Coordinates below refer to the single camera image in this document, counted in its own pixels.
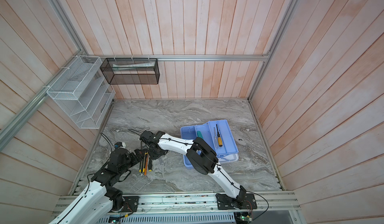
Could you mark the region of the white blue plastic toolbox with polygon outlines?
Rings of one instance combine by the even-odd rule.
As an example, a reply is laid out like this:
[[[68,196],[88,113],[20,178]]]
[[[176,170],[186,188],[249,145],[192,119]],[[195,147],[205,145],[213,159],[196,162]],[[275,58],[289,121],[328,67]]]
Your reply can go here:
[[[216,149],[214,145],[214,127],[218,124],[223,146]],[[239,150],[227,120],[209,121],[202,125],[184,126],[180,128],[182,139],[197,138],[197,131],[203,134],[203,140],[217,153],[219,161],[223,163],[236,162]]]

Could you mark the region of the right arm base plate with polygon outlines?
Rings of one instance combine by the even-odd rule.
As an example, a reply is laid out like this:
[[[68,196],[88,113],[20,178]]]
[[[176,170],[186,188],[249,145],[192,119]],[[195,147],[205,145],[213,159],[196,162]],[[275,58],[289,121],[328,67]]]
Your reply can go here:
[[[242,201],[231,198],[226,194],[216,194],[215,197],[219,210],[255,210],[258,208],[254,194],[246,193]]]

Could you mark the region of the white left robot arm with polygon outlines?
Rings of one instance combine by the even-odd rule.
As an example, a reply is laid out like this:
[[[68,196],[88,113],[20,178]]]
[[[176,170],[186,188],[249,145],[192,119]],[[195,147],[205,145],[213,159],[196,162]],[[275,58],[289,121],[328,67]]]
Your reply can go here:
[[[144,157],[144,150],[136,149],[130,153],[123,147],[116,148],[79,196],[51,223],[95,224],[109,211],[120,212],[124,206],[124,198],[122,191],[114,188],[114,185]]]

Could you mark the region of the clear handled screwdriver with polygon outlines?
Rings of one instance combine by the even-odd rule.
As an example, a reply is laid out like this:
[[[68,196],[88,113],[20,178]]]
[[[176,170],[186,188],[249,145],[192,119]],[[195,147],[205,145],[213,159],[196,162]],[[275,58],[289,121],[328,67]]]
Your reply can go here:
[[[217,149],[218,148],[218,137],[217,137],[217,131],[216,131],[215,127],[214,127],[214,145],[215,145],[215,148]]]

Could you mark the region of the teal utility knife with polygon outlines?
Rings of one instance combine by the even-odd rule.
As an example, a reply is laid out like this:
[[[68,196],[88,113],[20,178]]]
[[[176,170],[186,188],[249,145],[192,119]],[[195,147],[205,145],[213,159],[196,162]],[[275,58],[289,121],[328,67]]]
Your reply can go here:
[[[199,137],[199,138],[201,138],[201,139],[203,139],[204,137],[203,137],[203,134],[202,134],[202,132],[201,131],[197,131],[197,136]]]

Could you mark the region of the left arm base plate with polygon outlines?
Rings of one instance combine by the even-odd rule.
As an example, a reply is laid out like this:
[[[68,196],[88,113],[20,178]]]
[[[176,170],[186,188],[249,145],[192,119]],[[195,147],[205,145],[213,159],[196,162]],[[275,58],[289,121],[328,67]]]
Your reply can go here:
[[[138,209],[139,204],[139,196],[121,196],[112,199],[113,207],[111,209],[111,212],[113,213],[120,213],[120,212],[126,212],[126,213],[134,213]]]

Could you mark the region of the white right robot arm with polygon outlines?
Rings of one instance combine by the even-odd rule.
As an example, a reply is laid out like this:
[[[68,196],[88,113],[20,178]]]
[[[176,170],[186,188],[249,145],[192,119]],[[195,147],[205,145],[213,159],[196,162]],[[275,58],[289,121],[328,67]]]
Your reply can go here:
[[[216,152],[204,139],[197,137],[194,140],[186,140],[161,131],[156,134],[144,131],[140,140],[146,145],[153,160],[165,155],[167,151],[185,155],[196,171],[210,176],[225,191],[224,195],[217,195],[218,202],[237,209],[241,209],[245,204],[246,189],[229,176],[220,164]]]

